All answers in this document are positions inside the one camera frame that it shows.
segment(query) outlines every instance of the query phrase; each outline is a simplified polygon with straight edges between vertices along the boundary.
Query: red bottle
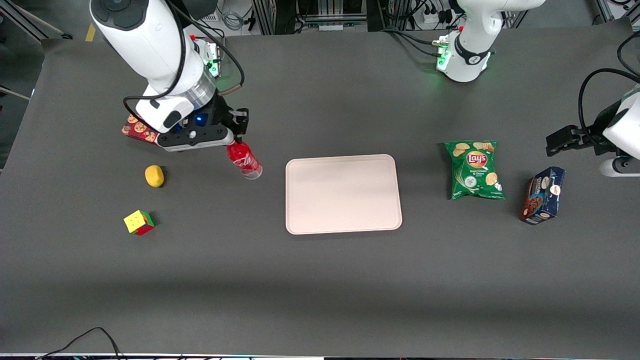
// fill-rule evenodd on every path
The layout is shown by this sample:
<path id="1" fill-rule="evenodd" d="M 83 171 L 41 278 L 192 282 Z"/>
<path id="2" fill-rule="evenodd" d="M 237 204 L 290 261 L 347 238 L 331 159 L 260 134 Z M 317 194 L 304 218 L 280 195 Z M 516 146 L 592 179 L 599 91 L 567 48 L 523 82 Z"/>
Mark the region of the red bottle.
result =
<path id="1" fill-rule="evenodd" d="M 255 158 L 246 142 L 237 143 L 234 141 L 227 145 L 227 155 L 247 179 L 255 180 L 262 175 L 262 165 Z"/>

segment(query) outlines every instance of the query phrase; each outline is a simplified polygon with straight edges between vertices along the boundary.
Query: dark gray tablecloth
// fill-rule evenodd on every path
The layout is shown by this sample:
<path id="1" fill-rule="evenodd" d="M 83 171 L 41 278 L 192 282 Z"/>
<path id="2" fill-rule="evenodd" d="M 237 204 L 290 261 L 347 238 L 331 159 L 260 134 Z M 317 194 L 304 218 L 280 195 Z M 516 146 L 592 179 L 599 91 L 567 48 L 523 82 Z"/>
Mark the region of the dark gray tablecloth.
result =
<path id="1" fill-rule="evenodd" d="M 258 181 L 224 149 L 126 138 L 122 97 L 145 81 L 106 44 L 47 42 L 0 177 L 0 350 L 46 352 L 99 325 L 125 352 L 637 358 L 638 180 L 601 176 L 591 150 L 545 156 L 545 137 L 577 122 L 582 80 L 619 67 L 629 34 L 503 31 L 469 84 L 383 33 L 230 39 L 247 80 L 227 101 L 251 111 Z M 594 79 L 587 118 L 631 87 Z M 447 199 L 438 143 L 466 138 L 498 141 L 507 200 Z M 379 153 L 396 159 L 400 229 L 285 230 L 289 160 Z M 154 163 L 162 189 L 143 177 Z M 525 225 L 526 180 L 549 165 L 567 169 L 559 218 Z M 142 238 L 122 221 L 136 209 L 158 223 Z"/>

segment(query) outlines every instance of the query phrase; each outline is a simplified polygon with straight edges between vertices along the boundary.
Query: green chip bag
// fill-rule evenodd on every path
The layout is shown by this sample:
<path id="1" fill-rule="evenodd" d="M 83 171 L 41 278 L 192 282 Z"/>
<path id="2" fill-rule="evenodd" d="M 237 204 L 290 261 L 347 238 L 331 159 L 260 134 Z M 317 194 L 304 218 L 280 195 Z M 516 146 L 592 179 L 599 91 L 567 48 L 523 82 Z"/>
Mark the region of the green chip bag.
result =
<path id="1" fill-rule="evenodd" d="M 493 167 L 495 142 L 445 142 L 451 156 L 453 181 L 451 200 L 465 195 L 504 199 L 502 185 Z"/>

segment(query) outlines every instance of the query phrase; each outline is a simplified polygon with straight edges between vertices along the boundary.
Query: cookie package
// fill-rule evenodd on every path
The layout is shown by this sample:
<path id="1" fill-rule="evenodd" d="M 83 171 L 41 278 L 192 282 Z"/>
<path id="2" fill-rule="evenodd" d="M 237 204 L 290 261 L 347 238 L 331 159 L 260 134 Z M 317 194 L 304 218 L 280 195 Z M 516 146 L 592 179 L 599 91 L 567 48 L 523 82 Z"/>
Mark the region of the cookie package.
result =
<path id="1" fill-rule="evenodd" d="M 557 217 L 564 169 L 550 167 L 529 180 L 529 190 L 520 219 L 530 225 Z"/>
<path id="2" fill-rule="evenodd" d="M 122 126 L 122 133 L 130 138 L 148 143 L 156 143 L 158 132 L 138 121 L 133 115 L 129 115 L 127 123 Z"/>

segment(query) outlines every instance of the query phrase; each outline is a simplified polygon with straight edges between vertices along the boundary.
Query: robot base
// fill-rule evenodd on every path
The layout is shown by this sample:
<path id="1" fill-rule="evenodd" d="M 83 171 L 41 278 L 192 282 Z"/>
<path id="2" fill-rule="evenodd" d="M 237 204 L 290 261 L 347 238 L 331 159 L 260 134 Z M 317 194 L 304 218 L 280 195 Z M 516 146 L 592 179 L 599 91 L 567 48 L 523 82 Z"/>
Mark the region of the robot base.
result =
<path id="1" fill-rule="evenodd" d="M 603 161 L 600 172 L 609 177 L 640 177 L 640 160 L 631 156 L 618 156 Z"/>
<path id="2" fill-rule="evenodd" d="M 458 35 L 460 35 L 459 31 L 453 31 L 448 35 L 440 37 L 440 41 L 455 44 Z M 436 63 L 436 69 L 443 72 L 453 81 L 459 83 L 468 83 L 469 81 L 475 80 L 480 73 L 486 69 L 487 61 L 491 56 L 491 53 L 487 53 L 484 59 L 478 56 L 477 62 L 474 65 L 469 65 L 464 57 L 456 50 L 455 46 L 450 45 L 444 49 L 444 51 L 440 48 L 438 52 L 440 53 L 440 58 Z"/>
<path id="3" fill-rule="evenodd" d="M 246 133 L 248 122 L 248 109 L 234 111 L 216 91 L 211 101 L 160 134 L 156 143 L 167 151 L 230 145 L 236 135 Z"/>

